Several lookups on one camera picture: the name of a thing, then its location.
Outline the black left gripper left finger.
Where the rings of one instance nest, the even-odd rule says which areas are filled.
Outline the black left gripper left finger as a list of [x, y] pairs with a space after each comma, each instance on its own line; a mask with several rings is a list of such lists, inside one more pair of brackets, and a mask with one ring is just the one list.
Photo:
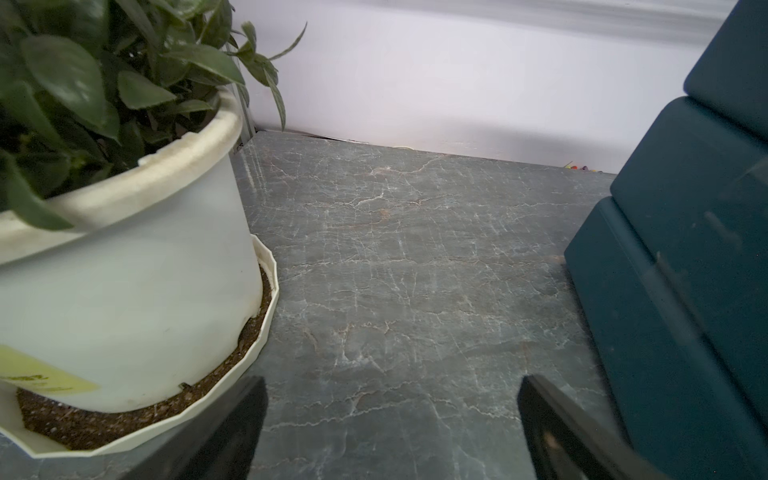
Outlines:
[[245, 479], [267, 409], [265, 379], [244, 377], [124, 477]]

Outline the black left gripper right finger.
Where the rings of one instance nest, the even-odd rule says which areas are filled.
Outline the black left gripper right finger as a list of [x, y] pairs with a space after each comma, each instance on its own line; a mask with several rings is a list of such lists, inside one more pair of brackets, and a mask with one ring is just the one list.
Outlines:
[[539, 479], [665, 479], [541, 375], [522, 379], [517, 405]]

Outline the teal drawer cabinet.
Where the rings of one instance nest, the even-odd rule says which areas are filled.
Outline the teal drawer cabinet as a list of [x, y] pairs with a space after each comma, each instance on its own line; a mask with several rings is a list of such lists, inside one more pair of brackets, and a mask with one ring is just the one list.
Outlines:
[[565, 259], [634, 449], [767, 475], [767, 5], [740, 1]]

